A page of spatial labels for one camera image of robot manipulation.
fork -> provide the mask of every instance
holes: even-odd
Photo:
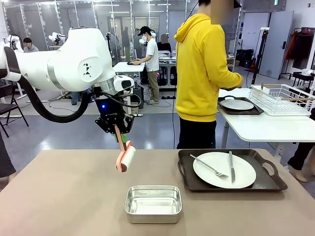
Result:
[[[208,167],[210,170],[214,171],[216,173],[216,176],[221,178],[221,179],[227,179],[228,176],[220,173],[219,171],[216,171],[215,169],[213,169],[211,166],[209,166],[208,164],[204,163],[202,160],[198,159],[197,157],[195,157],[194,155],[190,154],[190,156],[192,158],[194,158],[195,160],[199,161],[200,163],[202,163],[203,165],[205,165],[206,167]]]

man in white t-shirt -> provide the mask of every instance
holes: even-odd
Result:
[[[149,27],[143,26],[140,29],[140,33],[138,34],[138,36],[141,36],[141,35],[144,41],[148,41],[147,54],[145,58],[136,59],[136,61],[134,61],[133,64],[139,65],[143,62],[146,63],[149,84],[151,87],[151,98],[150,98],[150,101],[148,101],[147,103],[152,105],[152,104],[159,103],[159,90],[158,90],[158,79],[157,79],[157,72],[159,70],[158,45],[155,39],[152,37],[152,30]]]

white t-shirt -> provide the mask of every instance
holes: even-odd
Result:
[[[158,45],[157,45],[156,41],[153,38],[151,38],[149,40],[148,45],[147,45],[146,57],[148,55],[151,55],[152,58],[151,58],[151,60],[146,62],[147,71],[157,71],[157,70],[159,70],[159,66],[158,66]]]

door handle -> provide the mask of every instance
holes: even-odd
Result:
[[[285,49],[286,41],[283,42],[282,49]]]

hoodie sleeve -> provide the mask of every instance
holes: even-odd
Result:
[[[211,29],[203,39],[202,53],[208,78],[212,83],[220,88],[241,85],[242,76],[227,69],[224,31],[221,27]]]

